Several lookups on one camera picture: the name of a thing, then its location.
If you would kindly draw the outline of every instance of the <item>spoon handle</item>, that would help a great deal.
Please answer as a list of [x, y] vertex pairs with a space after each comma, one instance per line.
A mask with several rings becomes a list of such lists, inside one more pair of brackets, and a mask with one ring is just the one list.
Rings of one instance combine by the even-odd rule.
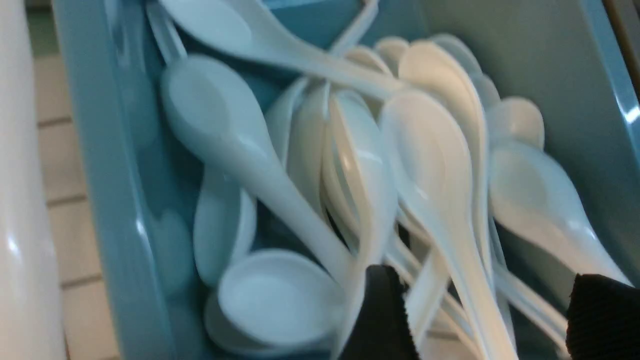
[[[425, 334], [431, 327], [449, 285], [447, 265], [436, 248], [431, 248], [406, 298], [406, 312], [413, 334]], [[424, 339], [419, 336], [417, 344]]]
[[595, 231], [590, 227], [580, 227], [578, 229], [569, 230], [567, 236], [575, 238], [574, 241], [566, 241], [565, 243], [578, 243], [582, 246], [571, 247], [569, 254], [574, 254], [572, 259], [580, 259], [576, 261], [574, 270], [582, 274], [602, 274], [627, 285], [631, 285], [629, 279], [620, 270], [620, 267], [611, 258], [607, 250], [602, 246], [602, 242], [598, 239]]
[[470, 222], [451, 224], [448, 230], [434, 240], [447, 262], [483, 357], [518, 359], [484, 272]]
[[383, 101], [396, 91], [411, 87], [392, 76], [332, 56], [302, 41], [298, 42], [296, 51], [291, 51], [289, 56], [282, 59], [282, 65], [319, 78], [329, 79]]
[[244, 161], [252, 165], [255, 174], [243, 183], [245, 188], [289, 226], [336, 282], [346, 288], [353, 267], [351, 254], [303, 198], [275, 155], [248, 156]]
[[367, 33], [378, 14], [378, 0], [366, 0], [358, 17], [346, 28], [341, 36], [331, 45], [329, 53], [343, 56]]
[[165, 64], [187, 57], [180, 35], [164, 7], [157, 1], [147, 3], [147, 18]]
[[509, 270], [502, 266], [496, 266], [494, 270], [496, 286], [500, 289], [500, 293], [544, 331], [558, 349], [567, 353], [565, 343], [567, 319]]
[[[385, 254], [385, 263], [392, 266], [407, 285], [414, 286], [415, 278], [420, 273], [422, 264], [420, 264], [420, 261], [406, 248], [400, 238], [396, 237], [396, 239], [396, 246], [390, 247]], [[444, 299], [436, 316], [449, 325], [456, 335], [458, 335], [460, 341], [475, 355], [476, 359], [479, 359], [480, 355], [473, 332], [467, 321], [465, 310], [451, 294], [445, 291], [443, 295]], [[424, 332], [413, 332], [413, 337], [416, 344], [419, 344], [424, 338]]]
[[[491, 212], [490, 209], [488, 209], [487, 217], [488, 217], [487, 223], [489, 225], [489, 241], [491, 245], [490, 248], [493, 256], [493, 261], [495, 262], [493, 267], [495, 268], [496, 266], [504, 266], [506, 268], [507, 261], [504, 258], [504, 251], [502, 249], [502, 244], [500, 242], [500, 236], [498, 235], [498, 229], [495, 226], [495, 221], [493, 220], [493, 213]], [[493, 285], [497, 289], [497, 286], [495, 285], [495, 274], [493, 276], [494, 276]], [[513, 318], [511, 317], [509, 302], [507, 301], [504, 294], [500, 293], [499, 291], [496, 292], [495, 298], [496, 298], [496, 301], [498, 302], [498, 308], [500, 309], [500, 313], [502, 314], [504, 323], [505, 325], [507, 325], [507, 330], [509, 331], [509, 337], [511, 337], [511, 342], [515, 346], [516, 336], [515, 336], [515, 330], [513, 328]]]

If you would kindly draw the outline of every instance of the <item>tiled floor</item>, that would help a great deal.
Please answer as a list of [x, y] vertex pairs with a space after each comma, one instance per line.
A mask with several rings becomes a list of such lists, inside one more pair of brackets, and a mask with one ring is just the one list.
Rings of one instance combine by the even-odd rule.
[[[38, 14], [29, 21], [36, 57], [40, 157], [70, 360], [118, 359], [65, 72], [57, 46], [50, 44], [51, 16]], [[422, 350], [433, 359], [472, 359], [459, 341], [438, 330]]]

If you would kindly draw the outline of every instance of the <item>spoon bowl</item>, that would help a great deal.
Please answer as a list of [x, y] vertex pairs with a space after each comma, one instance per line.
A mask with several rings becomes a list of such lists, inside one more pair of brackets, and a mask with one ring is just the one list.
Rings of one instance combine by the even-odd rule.
[[344, 306], [327, 273], [297, 253], [278, 249], [255, 252], [232, 265], [218, 299], [239, 330], [274, 347], [304, 347], [328, 338]]
[[482, 103], [485, 111], [488, 111], [500, 103], [500, 94], [498, 93], [498, 89], [496, 89], [495, 84], [493, 84], [493, 81], [486, 74], [476, 72], [469, 75], [469, 77], [478, 92], [478, 96], [480, 96], [480, 102]]
[[255, 341], [236, 329], [235, 325], [227, 320], [222, 309], [220, 309], [217, 291], [212, 291], [207, 298], [204, 310], [204, 326], [210, 339], [222, 350], [252, 359], [281, 359], [293, 354], [328, 350], [330, 347], [327, 341], [321, 341], [317, 345], [303, 348], [273, 347]]
[[400, 59], [409, 50], [409, 42], [401, 37], [385, 37], [376, 42], [374, 50], [387, 63], [391, 73], [397, 77]]
[[287, 173], [314, 211], [322, 216], [320, 177], [324, 132], [329, 120], [331, 85], [324, 82], [311, 89], [296, 114], [291, 129]]
[[579, 274], [630, 284], [600, 243], [560, 164], [515, 141], [495, 148], [492, 164], [491, 204], [498, 222]]
[[382, 74], [393, 76], [391, 70], [380, 55], [376, 54], [372, 49], [369, 49], [364, 45], [358, 45], [350, 49], [344, 55], [344, 58], [354, 63], [361, 64], [364, 67], [376, 70]]
[[159, 219], [153, 218], [152, 224], [154, 259], [163, 293], [167, 297], [179, 296], [195, 276], [189, 229], [172, 209], [164, 210]]
[[229, 264], [249, 253], [256, 224], [255, 197], [217, 168], [205, 167], [193, 222], [193, 252], [206, 285], [217, 286]]
[[511, 139], [542, 150], [545, 146], [545, 123], [540, 109], [522, 97], [507, 97], [486, 114], [491, 145]]
[[296, 80], [264, 114], [273, 149], [283, 167], [286, 167], [289, 162], [293, 115], [302, 103], [303, 94], [308, 84], [308, 78]]
[[433, 35], [432, 37], [429, 37], [428, 40], [437, 46], [440, 46], [442, 49], [447, 51], [447, 53], [453, 56], [460, 66], [465, 69], [467, 74], [482, 73], [480, 63], [468, 46], [459, 38], [451, 34], [442, 33]]

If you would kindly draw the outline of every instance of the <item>soup spoon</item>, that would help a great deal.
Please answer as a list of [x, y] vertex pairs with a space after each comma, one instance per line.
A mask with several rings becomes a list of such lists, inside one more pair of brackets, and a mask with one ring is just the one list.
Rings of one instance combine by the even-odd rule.
[[474, 84], [474, 87], [478, 92], [478, 96], [480, 96], [480, 102], [482, 103], [485, 111], [488, 111], [500, 103], [500, 94], [498, 93], [498, 89], [496, 89], [493, 81], [486, 74], [476, 72], [470, 74], [469, 78]]
[[478, 249], [493, 287], [492, 254], [488, 229], [489, 138], [480, 98], [462, 66], [431, 41], [412, 44], [400, 62], [400, 78], [441, 97], [465, 135], [472, 162], [472, 219]]
[[387, 101], [380, 127], [401, 205], [444, 257], [483, 358], [517, 359], [474, 238], [471, 160], [460, 127], [417, 91]]
[[227, 320], [220, 309], [217, 291], [212, 291], [207, 298], [204, 308], [204, 327], [210, 339], [222, 350], [252, 359], [281, 359], [293, 354], [303, 355], [327, 351], [331, 347], [330, 342], [326, 340], [302, 348], [274, 347], [255, 341]]
[[492, 152], [495, 219], [579, 274], [630, 284], [591, 227], [580, 197], [560, 164], [539, 149], [511, 141]]
[[[171, 64], [165, 71], [161, 94], [169, 124], [177, 138], [205, 164], [220, 167], [255, 194], [298, 235], [339, 286], [347, 289], [353, 276], [351, 255], [287, 177], [271, 146], [257, 100], [240, 75], [220, 61], [191, 56]], [[250, 261], [251, 257], [249, 255], [234, 266]], [[273, 255], [271, 261], [275, 268], [295, 267], [281, 256]], [[253, 271], [259, 274], [262, 266], [256, 266]], [[277, 273], [282, 276], [282, 284], [291, 286], [295, 286], [300, 276]], [[289, 299], [288, 294], [281, 293], [281, 303], [296, 301]], [[246, 319], [246, 313], [233, 313], [233, 309], [237, 308], [225, 312], [232, 323]], [[284, 313], [276, 314], [278, 309]], [[279, 322], [290, 322], [279, 324], [283, 328], [295, 328], [297, 324], [282, 307], [275, 308], [271, 315]], [[296, 338], [309, 340], [316, 334], [301, 333]], [[252, 336], [265, 343], [274, 340], [274, 334], [266, 326], [256, 326]], [[280, 343], [292, 345], [293, 339], [281, 339]]]
[[397, 77], [400, 59], [409, 50], [409, 42], [401, 37], [385, 37], [376, 42], [374, 50], [385, 60], [391, 73]]
[[[187, 57], [162, 6], [147, 3], [147, 18], [166, 64]], [[216, 286], [222, 271], [251, 248], [257, 224], [255, 197], [218, 168], [206, 165], [193, 223], [193, 254], [202, 281]]]
[[542, 150], [545, 147], [545, 123], [540, 109], [522, 97], [507, 97], [486, 112], [491, 146], [518, 140]]
[[328, 339], [342, 321], [345, 303], [342, 290], [315, 263], [280, 249], [254, 252], [230, 266], [218, 300], [239, 330], [285, 348]]
[[377, 99], [408, 87], [402, 81], [331, 56], [286, 29], [260, 0], [161, 0], [190, 35], [231, 56], [298, 70]]
[[397, 191], [380, 131], [365, 101], [352, 90], [335, 92], [330, 100], [330, 129], [360, 218], [360, 241], [354, 283], [333, 353], [339, 354], [351, 334], [364, 300], [365, 272], [380, 264], [394, 231]]
[[482, 73], [480, 63], [467, 45], [458, 37], [452, 34], [442, 33], [429, 37], [428, 41], [440, 46], [447, 51], [447, 53], [451, 54], [460, 66], [465, 69], [467, 74]]
[[[341, 56], [357, 44], [369, 27], [371, 27], [377, 14], [378, 0], [366, 0], [365, 6], [362, 8], [360, 14], [331, 46], [329, 53]], [[308, 77], [303, 76], [294, 81], [273, 105], [271, 105], [265, 114], [271, 143], [276, 151], [276, 155], [285, 168], [287, 167], [289, 155], [289, 142], [294, 112], [300, 105], [301, 97], [309, 85], [309, 80]]]

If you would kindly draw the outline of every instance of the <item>white plastic spoon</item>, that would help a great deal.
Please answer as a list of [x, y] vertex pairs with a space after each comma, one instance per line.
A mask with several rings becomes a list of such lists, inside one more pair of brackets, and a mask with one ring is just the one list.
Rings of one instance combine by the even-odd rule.
[[522, 97], [507, 97], [486, 113], [491, 146], [505, 140], [518, 140], [542, 150], [545, 146], [545, 123], [540, 109]]
[[341, 90], [332, 95], [329, 109], [330, 127], [354, 194], [361, 229], [355, 279], [347, 291], [345, 319], [332, 352], [337, 356], [349, 339], [364, 300], [365, 271], [369, 265], [381, 263], [394, 231], [397, 191], [380, 131], [364, 100], [351, 90]]
[[311, 89], [291, 128], [287, 173], [311, 208], [324, 218], [320, 201], [320, 175], [324, 132], [329, 120], [331, 86], [324, 82]]
[[[327, 136], [327, 139], [329, 139], [329, 141], [325, 144], [325, 146], [327, 146], [325, 149], [331, 149], [333, 140], [330, 136]], [[355, 204], [351, 197], [350, 190], [346, 185], [346, 181], [344, 180], [344, 174], [342, 174], [339, 160], [337, 160], [337, 157], [334, 157], [333, 155], [334, 153], [326, 151], [325, 156], [326, 159], [329, 160], [325, 160], [325, 158], [323, 158], [323, 204], [329, 214], [331, 214], [332, 220], [340, 231], [344, 241], [347, 244], [353, 244], [352, 246], [357, 248], [357, 234], [360, 233], [360, 230]], [[407, 284], [416, 286], [416, 278], [422, 269], [422, 264], [415, 258], [411, 250], [407, 249], [406, 245], [404, 245], [396, 233], [392, 233], [391, 237], [391, 241], [387, 245], [385, 253], [385, 263], [393, 266], [396, 272], [400, 275], [400, 278], [402, 278], [402, 280]], [[449, 273], [447, 269], [432, 269], [429, 272], [431, 271], [435, 271], [436, 274], [437, 272], [443, 272], [441, 278], [443, 278], [442, 281], [445, 282], [445, 284], [439, 288], [444, 288], [446, 290], [446, 284], [449, 283]], [[427, 299], [421, 300], [419, 297], [415, 295], [413, 296], [414, 305], [411, 306], [411, 309], [408, 303], [405, 304], [407, 307], [407, 313], [409, 314], [409, 322], [412, 328], [412, 334], [414, 335], [414, 341], [418, 347], [424, 340], [423, 335], [427, 331], [429, 324], [433, 319], [433, 314], [430, 313], [430, 310], [438, 311], [440, 308], [439, 304], [435, 304], [434, 306], [433, 301], [429, 301], [430, 299], [437, 297], [437, 294], [435, 294], [434, 291], [426, 290], [422, 295]], [[446, 293], [444, 294], [444, 297], [444, 301], [447, 305], [443, 305], [443, 309], [445, 310], [438, 311], [437, 315], [455, 329], [456, 333], [463, 341], [467, 340], [467, 344], [471, 344], [470, 347], [475, 350], [476, 344], [472, 339], [473, 334], [468, 327], [466, 320], [467, 316], [464, 310], [458, 304], [458, 301], [450, 294]]]
[[326, 78], [386, 99], [407, 87], [300, 40], [260, 0], [161, 0], [190, 35], [232, 56]]
[[[385, 74], [390, 77], [394, 76], [387, 64], [384, 62], [384, 60], [382, 60], [380, 55], [366, 46], [359, 45], [354, 47], [353, 49], [347, 51], [347, 53], [344, 55], [344, 58], [352, 61], [353, 63], [379, 72], [380, 74]], [[380, 113], [380, 108], [382, 107], [382, 102], [379, 99], [375, 99], [369, 96], [364, 96], [364, 101], [367, 103], [369, 109], [371, 110], [373, 118], [377, 119], [378, 114]]]
[[[336, 42], [333, 43], [329, 53], [335, 56], [341, 56], [350, 47], [357, 44], [367, 32], [377, 14], [378, 0], [365, 0], [365, 6], [362, 8], [358, 17], [354, 19], [353, 23], [351, 23]], [[273, 105], [271, 105], [269, 111], [265, 114], [271, 143], [276, 151], [276, 155], [278, 155], [278, 159], [280, 159], [285, 168], [287, 167], [289, 154], [289, 139], [293, 115], [302, 100], [302, 94], [308, 84], [308, 77], [301, 77], [294, 81]]]
[[495, 84], [493, 84], [493, 81], [486, 74], [476, 72], [470, 74], [469, 77], [478, 92], [478, 96], [480, 96], [480, 102], [485, 111], [500, 103], [498, 89], [496, 89]]
[[202, 281], [215, 287], [229, 266], [253, 245], [255, 197], [219, 171], [205, 170], [193, 221], [193, 251]]
[[[473, 82], [476, 91], [478, 92], [478, 96], [480, 96], [480, 101], [483, 105], [485, 114], [487, 114], [487, 110], [493, 108], [494, 106], [500, 104], [500, 94], [498, 94], [498, 90], [496, 89], [493, 81], [486, 75], [480, 72], [476, 72], [469, 75], [471, 82]], [[491, 132], [491, 128], [489, 130], [489, 139], [494, 139], [494, 134]], [[498, 230], [495, 227], [495, 222], [493, 220], [493, 214], [491, 213], [491, 209], [488, 208], [487, 217], [489, 222], [489, 239], [491, 243], [492, 254], [494, 256], [494, 262], [506, 266], [506, 259], [504, 258], [504, 253], [502, 251], [502, 244], [500, 243], [500, 238], [498, 237]], [[505, 324], [507, 325], [507, 330], [509, 331], [509, 336], [511, 336], [511, 342], [513, 344], [515, 341], [515, 330], [513, 328], [513, 320], [511, 318], [511, 310], [509, 308], [509, 303], [503, 294], [497, 293], [496, 299], [498, 302], [498, 307], [500, 308], [500, 313], [502, 313], [502, 317], [504, 319]]]
[[482, 73], [482, 69], [480, 69], [480, 63], [478, 63], [478, 60], [476, 59], [474, 54], [467, 47], [467, 45], [456, 36], [442, 33], [429, 37], [428, 41], [433, 42], [437, 46], [440, 46], [442, 49], [447, 51], [447, 53], [451, 54], [451, 56], [456, 59], [460, 66], [465, 69], [467, 74]]
[[409, 50], [409, 42], [401, 37], [385, 37], [374, 46], [374, 50], [385, 60], [394, 76], [398, 76], [400, 59]]
[[[187, 57], [164, 8], [147, 4], [147, 18], [166, 64]], [[216, 167], [206, 165], [193, 224], [193, 252], [202, 281], [216, 286], [229, 263], [251, 248], [257, 223], [255, 197]]]
[[237, 330], [234, 324], [227, 320], [220, 309], [217, 291], [211, 292], [205, 304], [204, 326], [211, 340], [222, 350], [252, 359], [281, 359], [293, 354], [302, 355], [318, 350], [328, 350], [331, 347], [329, 341], [320, 341], [318, 344], [303, 348], [273, 347], [259, 343]]
[[[403, 224], [406, 224], [405, 227], [407, 230], [420, 236], [420, 230], [415, 228], [410, 219], [410, 215], [405, 216], [409, 217], [409, 219], [406, 219], [403, 222]], [[567, 328], [566, 318], [558, 313], [553, 306], [542, 299], [535, 291], [530, 289], [530, 287], [509, 272], [504, 262], [500, 261], [500, 259], [504, 260], [504, 255], [499, 256], [497, 254], [498, 263], [494, 267], [494, 275], [496, 278], [496, 289], [498, 290], [498, 295], [506, 301], [507, 306], [511, 303], [522, 314], [528, 317], [531, 322], [536, 324], [554, 343], [556, 343], [561, 353], [567, 353], [565, 344]], [[404, 268], [406, 274], [410, 275], [410, 278], [404, 279], [407, 283], [413, 284], [413, 279], [411, 277], [417, 276], [420, 272], [420, 267], [413, 267], [415, 262], [411, 261], [411, 259], [404, 260], [403, 264], [406, 266]], [[458, 337], [465, 342], [467, 337], [470, 336], [470, 330], [468, 329], [467, 316], [464, 313], [464, 310], [462, 310], [457, 301], [448, 293], [445, 294], [442, 308], [446, 310], [447, 316], [441, 316], [441, 318], [445, 320], [454, 329]], [[421, 329], [421, 331], [422, 334], [424, 334], [426, 328]], [[466, 341], [465, 344], [468, 345], [471, 350], [475, 348], [475, 344], [473, 344], [472, 341]]]
[[439, 102], [417, 91], [387, 101], [380, 126], [401, 205], [445, 258], [483, 359], [517, 359], [474, 239], [471, 160], [463, 133]]
[[492, 152], [490, 192], [495, 219], [514, 234], [579, 274], [630, 284], [602, 247], [568, 175], [544, 152], [501, 143]]
[[168, 298], [180, 296], [195, 276], [191, 234], [172, 209], [164, 210], [158, 219], [152, 218], [152, 224], [152, 249], [163, 294]]
[[161, 95], [177, 138], [217, 165], [287, 224], [342, 286], [351, 257], [287, 177], [244, 80], [224, 63], [191, 56], [163, 74]]
[[472, 162], [473, 228], [493, 287], [487, 214], [489, 138], [480, 98], [464, 69], [434, 42], [412, 44], [400, 62], [400, 77], [441, 97], [465, 135]]
[[326, 340], [344, 314], [344, 294], [331, 277], [304, 256], [280, 249], [254, 252], [230, 266], [218, 300], [240, 331], [274, 347]]

